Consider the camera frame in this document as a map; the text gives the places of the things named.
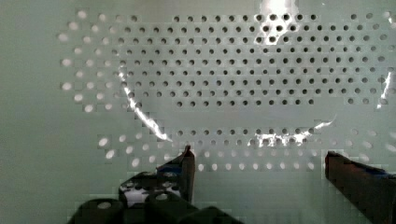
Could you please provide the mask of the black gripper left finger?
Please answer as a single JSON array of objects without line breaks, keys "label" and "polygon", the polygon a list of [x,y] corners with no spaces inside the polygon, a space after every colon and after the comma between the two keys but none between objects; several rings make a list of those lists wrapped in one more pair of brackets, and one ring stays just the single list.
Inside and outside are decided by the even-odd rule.
[{"label": "black gripper left finger", "polygon": [[143,203],[150,193],[170,191],[187,202],[192,201],[195,176],[195,156],[191,145],[183,152],[156,168],[154,172],[141,172],[119,186],[119,200],[125,205]]}]

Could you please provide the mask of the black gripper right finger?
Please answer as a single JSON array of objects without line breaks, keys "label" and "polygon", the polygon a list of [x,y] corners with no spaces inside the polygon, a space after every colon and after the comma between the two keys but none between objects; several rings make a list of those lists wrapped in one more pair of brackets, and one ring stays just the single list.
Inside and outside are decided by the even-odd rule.
[{"label": "black gripper right finger", "polygon": [[395,175],[329,151],[325,176],[373,224],[395,224]]}]

